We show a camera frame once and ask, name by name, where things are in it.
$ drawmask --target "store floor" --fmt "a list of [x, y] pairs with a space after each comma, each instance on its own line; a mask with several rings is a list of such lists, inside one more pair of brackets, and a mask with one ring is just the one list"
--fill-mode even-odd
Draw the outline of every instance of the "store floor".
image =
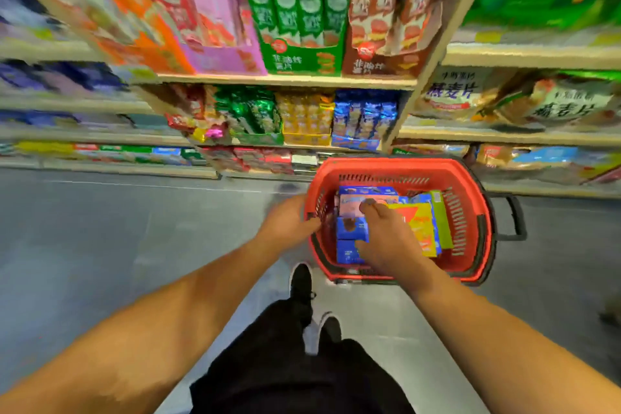
[[[305, 184], [0, 170], [0, 392], [136, 297], [251, 237], [266, 209]], [[497, 203], [501, 230], [508, 207]], [[522, 198], [530, 233], [502, 243], [492, 302], [621, 384], [621, 331], [597, 317], [621, 290], [616, 202]], [[158, 413], [190, 410], [188, 387], [269, 302], [286, 297], [305, 246], [278, 261]], [[335, 311], [403, 386], [419, 414], [485, 413], [435, 333], [395, 286], [326, 283], [315, 316]], [[308, 332], [309, 345], [316, 324]]]

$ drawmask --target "black sneaker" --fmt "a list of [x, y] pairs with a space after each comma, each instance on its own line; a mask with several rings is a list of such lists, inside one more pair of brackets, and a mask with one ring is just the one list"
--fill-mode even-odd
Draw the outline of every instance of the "black sneaker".
[[298, 262], [289, 277], [289, 298], [310, 304], [315, 298], [312, 291], [311, 267], [306, 262]]
[[328, 312], [321, 317], [319, 322], [319, 347], [317, 352], [322, 352], [322, 347], [339, 343], [343, 338], [341, 333], [341, 323], [332, 312]]

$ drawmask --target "left arm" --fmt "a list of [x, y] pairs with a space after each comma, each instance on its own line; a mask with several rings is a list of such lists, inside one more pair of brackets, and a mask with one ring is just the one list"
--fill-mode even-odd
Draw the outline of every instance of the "left arm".
[[145, 295], [79, 337], [0, 397], [0, 413], [148, 414], [222, 331], [252, 286], [321, 222], [300, 220], [304, 195], [270, 211], [235, 251]]

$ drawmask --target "yellow snack package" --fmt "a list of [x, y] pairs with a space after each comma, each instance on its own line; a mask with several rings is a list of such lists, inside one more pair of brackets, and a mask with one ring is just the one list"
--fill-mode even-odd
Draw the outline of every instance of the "yellow snack package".
[[438, 256], [437, 230], [433, 225], [433, 211], [430, 203], [395, 203], [386, 205], [397, 211], [414, 231], [425, 257]]

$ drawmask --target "black basket handle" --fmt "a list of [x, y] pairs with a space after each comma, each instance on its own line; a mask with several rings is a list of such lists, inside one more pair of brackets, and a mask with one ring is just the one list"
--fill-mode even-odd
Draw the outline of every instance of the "black basket handle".
[[[524, 212], [520, 205], [520, 200], [513, 193], [506, 193], [502, 191], [486, 191], [487, 198], [506, 198], [508, 205], [511, 207], [511, 215], [513, 216], [513, 223], [516, 228], [515, 234], [500, 234], [494, 233], [493, 238], [496, 241], [525, 241], [528, 237], [526, 231], [526, 223], [524, 222]], [[489, 206], [493, 205], [491, 200], [487, 201]]]

